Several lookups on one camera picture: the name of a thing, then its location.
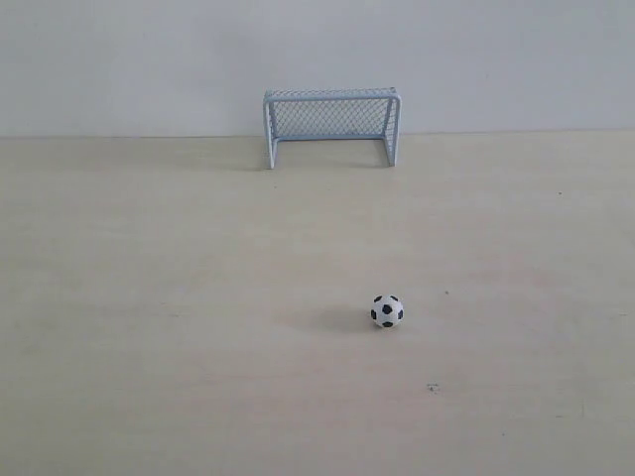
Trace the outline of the black and white soccer ball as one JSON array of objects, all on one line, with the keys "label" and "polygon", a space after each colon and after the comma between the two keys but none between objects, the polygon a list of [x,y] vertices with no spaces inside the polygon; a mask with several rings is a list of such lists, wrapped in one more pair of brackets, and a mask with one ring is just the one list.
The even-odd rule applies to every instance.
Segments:
[{"label": "black and white soccer ball", "polygon": [[377,327],[392,328],[403,321],[404,306],[396,296],[380,295],[374,298],[369,314]]}]

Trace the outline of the light blue mesh goal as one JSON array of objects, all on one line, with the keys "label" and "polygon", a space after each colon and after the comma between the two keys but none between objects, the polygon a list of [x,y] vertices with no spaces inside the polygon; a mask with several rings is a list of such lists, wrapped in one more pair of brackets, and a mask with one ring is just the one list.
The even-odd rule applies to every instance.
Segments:
[{"label": "light blue mesh goal", "polygon": [[394,87],[271,89],[262,101],[268,168],[282,142],[373,140],[398,162],[402,98]]}]

